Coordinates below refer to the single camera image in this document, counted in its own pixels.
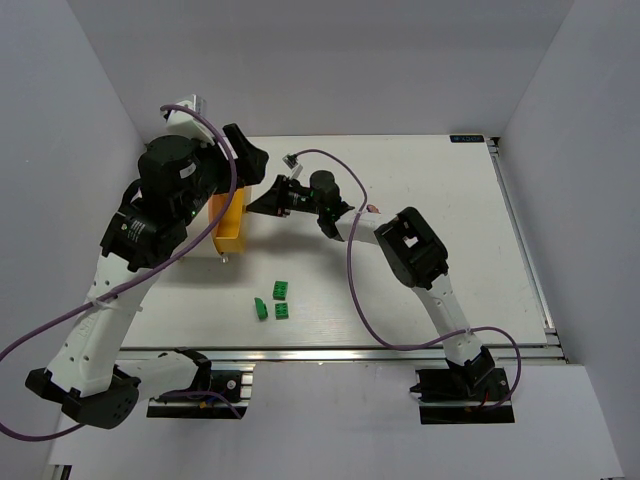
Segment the green square lego brick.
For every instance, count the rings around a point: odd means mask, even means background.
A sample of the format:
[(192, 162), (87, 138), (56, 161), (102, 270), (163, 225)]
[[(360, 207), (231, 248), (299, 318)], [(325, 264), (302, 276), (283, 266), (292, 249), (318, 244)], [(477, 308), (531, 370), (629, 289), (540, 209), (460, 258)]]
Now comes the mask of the green square lego brick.
[(289, 307), (287, 302), (277, 302), (274, 304), (274, 313), (277, 320), (289, 318)]
[(274, 282), (272, 297), (274, 300), (285, 301), (288, 292), (288, 283), (277, 280)]

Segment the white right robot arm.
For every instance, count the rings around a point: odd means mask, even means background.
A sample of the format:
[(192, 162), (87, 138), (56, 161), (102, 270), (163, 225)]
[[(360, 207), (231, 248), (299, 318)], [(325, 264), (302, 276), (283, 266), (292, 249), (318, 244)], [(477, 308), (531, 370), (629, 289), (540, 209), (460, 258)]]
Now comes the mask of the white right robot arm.
[(448, 252), (423, 216), (407, 207), (391, 220), (379, 219), (376, 211), (358, 215), (345, 202), (334, 175), (320, 170), (311, 175), (310, 184), (284, 175), (251, 202), (251, 213), (286, 217), (292, 212), (315, 214), (322, 233), (336, 241), (377, 245), (395, 278), (420, 299), (438, 335), (447, 365), (456, 386), (471, 396), (495, 367), (482, 341), (470, 329), (456, 299), (449, 277)]

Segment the yellow drawer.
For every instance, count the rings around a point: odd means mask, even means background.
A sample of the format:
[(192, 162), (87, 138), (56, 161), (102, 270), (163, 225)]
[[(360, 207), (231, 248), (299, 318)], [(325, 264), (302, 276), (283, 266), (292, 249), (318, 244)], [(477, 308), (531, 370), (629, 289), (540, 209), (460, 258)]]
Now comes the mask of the yellow drawer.
[(213, 245), (219, 255), (241, 254), (245, 251), (248, 223), (246, 206), (251, 201), (251, 188), (238, 189), (225, 214), (211, 231)]

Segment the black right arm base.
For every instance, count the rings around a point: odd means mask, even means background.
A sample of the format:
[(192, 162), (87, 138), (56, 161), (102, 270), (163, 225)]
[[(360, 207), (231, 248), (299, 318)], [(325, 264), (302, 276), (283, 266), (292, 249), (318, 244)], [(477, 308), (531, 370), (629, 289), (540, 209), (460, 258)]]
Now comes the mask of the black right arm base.
[(409, 394), (418, 402), (422, 425), (497, 425), (513, 424), (515, 415), (510, 400), (503, 400), (509, 383), (503, 368), (494, 369), (480, 386), (469, 391), (448, 369), (416, 371), (417, 383)]

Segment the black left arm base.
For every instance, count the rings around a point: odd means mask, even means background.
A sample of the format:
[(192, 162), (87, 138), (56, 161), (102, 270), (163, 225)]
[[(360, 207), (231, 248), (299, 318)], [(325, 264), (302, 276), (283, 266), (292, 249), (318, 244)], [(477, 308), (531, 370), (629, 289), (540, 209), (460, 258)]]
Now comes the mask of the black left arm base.
[(240, 420), (252, 394), (253, 369), (247, 366), (214, 366), (208, 383), (190, 387), (185, 394), (167, 395), (148, 401), (151, 419)]

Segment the green curved lego brick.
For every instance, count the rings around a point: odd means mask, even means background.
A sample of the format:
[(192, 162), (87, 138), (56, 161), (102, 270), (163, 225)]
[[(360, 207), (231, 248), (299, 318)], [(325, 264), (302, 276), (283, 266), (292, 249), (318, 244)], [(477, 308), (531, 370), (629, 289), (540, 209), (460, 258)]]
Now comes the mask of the green curved lego brick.
[(259, 297), (254, 298), (254, 306), (257, 318), (260, 321), (266, 320), (269, 316), (266, 303)]

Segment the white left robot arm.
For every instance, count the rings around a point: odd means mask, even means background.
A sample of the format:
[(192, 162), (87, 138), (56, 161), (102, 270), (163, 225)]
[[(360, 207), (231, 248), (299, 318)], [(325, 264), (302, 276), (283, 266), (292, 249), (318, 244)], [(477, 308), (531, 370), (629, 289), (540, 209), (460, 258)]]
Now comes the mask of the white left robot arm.
[(96, 273), (84, 306), (74, 313), (63, 346), (26, 386), (60, 405), (76, 423), (101, 429), (120, 425), (141, 401), (168, 396), (207, 396), (211, 362), (176, 348), (132, 366), (116, 359), (131, 323), (159, 273), (194, 249), (222, 219), (217, 213), (194, 240), (187, 228), (209, 199), (221, 194), (228, 210), (236, 191), (262, 182), (269, 155), (235, 124), (217, 131), (189, 105), (163, 107), (183, 132), (151, 140), (138, 159), (139, 177), (123, 194), (100, 242)]

